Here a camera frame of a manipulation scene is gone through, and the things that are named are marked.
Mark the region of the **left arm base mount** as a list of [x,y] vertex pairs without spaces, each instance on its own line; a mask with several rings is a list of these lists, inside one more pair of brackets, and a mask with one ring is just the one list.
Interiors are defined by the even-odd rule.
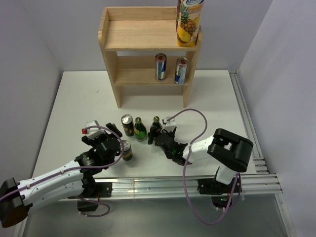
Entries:
[[[95,199],[97,201],[100,201],[101,198],[110,198],[112,194],[112,182],[97,182],[94,189],[92,190],[92,193],[89,195],[80,195],[80,198],[83,199]],[[78,200],[77,202],[77,208],[80,212],[94,212],[97,210],[97,208],[100,206],[100,204],[93,204],[87,201]]]

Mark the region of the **silver red-top can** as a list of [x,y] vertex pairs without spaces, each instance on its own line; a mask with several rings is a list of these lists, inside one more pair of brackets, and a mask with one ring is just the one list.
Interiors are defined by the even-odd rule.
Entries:
[[158,81],[165,79],[167,56],[163,53],[159,53],[155,56],[155,75]]
[[186,72],[188,67],[188,59],[180,57],[176,61],[175,78],[174,81],[177,85],[183,85],[185,82]]

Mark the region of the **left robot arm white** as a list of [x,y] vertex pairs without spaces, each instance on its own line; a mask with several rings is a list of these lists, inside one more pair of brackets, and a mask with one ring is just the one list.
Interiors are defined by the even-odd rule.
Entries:
[[0,222],[12,227],[31,211],[65,198],[89,198],[96,192],[95,174],[122,157],[122,133],[113,123],[92,121],[82,129],[82,142],[91,148],[51,172],[27,180],[5,180],[0,187]]

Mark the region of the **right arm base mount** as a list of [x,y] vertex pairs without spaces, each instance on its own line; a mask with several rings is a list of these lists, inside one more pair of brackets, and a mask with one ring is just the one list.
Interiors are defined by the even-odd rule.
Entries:
[[225,211],[232,190],[234,190],[233,193],[237,193],[237,198],[240,198],[242,192],[240,174],[228,185],[219,183],[214,178],[198,179],[197,191],[201,195],[211,195],[212,206],[216,210]]

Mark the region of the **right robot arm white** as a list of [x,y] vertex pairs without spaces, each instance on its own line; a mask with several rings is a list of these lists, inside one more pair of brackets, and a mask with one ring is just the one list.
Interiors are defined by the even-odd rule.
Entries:
[[218,192],[225,192],[238,173],[247,171],[253,150],[253,143],[249,139],[218,128],[212,136],[190,145],[177,143],[175,131],[152,128],[148,144],[160,147],[167,159],[181,166],[206,158],[220,162],[213,182]]

